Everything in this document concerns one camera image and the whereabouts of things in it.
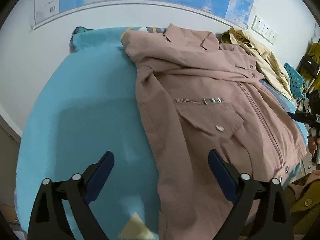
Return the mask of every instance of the jacket pocket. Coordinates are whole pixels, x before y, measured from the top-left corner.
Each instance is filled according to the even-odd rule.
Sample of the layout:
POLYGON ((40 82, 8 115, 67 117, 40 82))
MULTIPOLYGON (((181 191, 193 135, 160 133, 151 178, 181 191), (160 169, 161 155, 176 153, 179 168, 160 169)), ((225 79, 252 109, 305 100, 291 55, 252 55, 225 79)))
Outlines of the jacket pocket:
POLYGON ((230 103, 201 105, 175 102, 176 110, 183 119, 195 129, 211 136, 230 138, 244 123, 230 103))
POLYGON ((243 69, 246 69, 246 70, 255 70, 256 69, 256 65, 254 63, 252 64, 249 64, 249 63, 235 63, 235 66, 238 67, 238 68, 243 68, 243 69))

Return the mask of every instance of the bed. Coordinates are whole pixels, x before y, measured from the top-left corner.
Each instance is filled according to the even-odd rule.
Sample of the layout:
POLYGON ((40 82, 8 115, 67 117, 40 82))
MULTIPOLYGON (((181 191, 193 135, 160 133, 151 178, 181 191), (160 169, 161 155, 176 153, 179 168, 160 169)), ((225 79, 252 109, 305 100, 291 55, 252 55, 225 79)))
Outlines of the bed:
MULTIPOLYGON (((17 165, 16 211, 24 231, 44 178, 69 179, 110 150, 115 165, 99 197, 90 204, 92 213, 110 240, 158 239, 158 174, 135 100, 136 67, 120 43, 129 29, 164 31, 76 28, 70 41, 74 53, 58 67, 35 102, 17 165), (136 227, 135 235, 128 225, 136 227)), ((291 102, 262 82, 286 111, 294 112, 291 102)), ((297 126, 306 142, 305 126, 297 126)), ((64 207, 75 238, 82 239, 67 202, 64 207)))

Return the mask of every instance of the pink jacket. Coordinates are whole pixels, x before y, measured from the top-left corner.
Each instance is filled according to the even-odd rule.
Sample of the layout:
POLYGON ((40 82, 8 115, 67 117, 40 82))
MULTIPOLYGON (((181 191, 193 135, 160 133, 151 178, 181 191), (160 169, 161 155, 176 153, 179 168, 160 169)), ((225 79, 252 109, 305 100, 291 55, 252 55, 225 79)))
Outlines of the pink jacket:
POLYGON ((138 69, 138 107, 159 172, 159 237, 212 240, 232 203, 209 151, 255 180, 285 182, 306 155, 303 139, 240 46, 174 25, 165 34, 129 31, 122 44, 138 69))

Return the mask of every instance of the snap button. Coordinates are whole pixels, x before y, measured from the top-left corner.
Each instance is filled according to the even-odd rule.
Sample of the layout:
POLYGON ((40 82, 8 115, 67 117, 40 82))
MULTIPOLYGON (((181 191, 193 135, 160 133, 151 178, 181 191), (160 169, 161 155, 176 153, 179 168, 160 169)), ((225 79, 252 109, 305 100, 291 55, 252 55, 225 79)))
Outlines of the snap button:
POLYGON ((224 132, 224 128, 221 125, 216 125, 216 129, 220 132, 224 132))
POLYGON ((246 173, 242 173, 241 174, 241 178, 244 179, 244 180, 249 180, 250 179, 250 175, 246 174, 246 173))
POLYGON ((311 205, 311 203, 312 203, 311 198, 307 198, 307 200, 306 200, 306 202, 305 202, 305 205, 308 207, 308 206, 311 205))
POLYGON ((280 181, 278 179, 276 179, 276 178, 273 178, 271 181, 275 185, 279 185, 280 184, 280 181))

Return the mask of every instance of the wall socket panel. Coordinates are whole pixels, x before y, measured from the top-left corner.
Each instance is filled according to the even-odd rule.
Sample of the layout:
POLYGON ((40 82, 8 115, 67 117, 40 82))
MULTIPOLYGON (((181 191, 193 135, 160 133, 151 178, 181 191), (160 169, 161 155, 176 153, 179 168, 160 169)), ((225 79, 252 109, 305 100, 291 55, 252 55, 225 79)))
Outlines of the wall socket panel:
POLYGON ((271 44, 275 44, 278 33, 276 33, 276 31, 258 15, 255 16, 251 29, 259 33, 271 44))

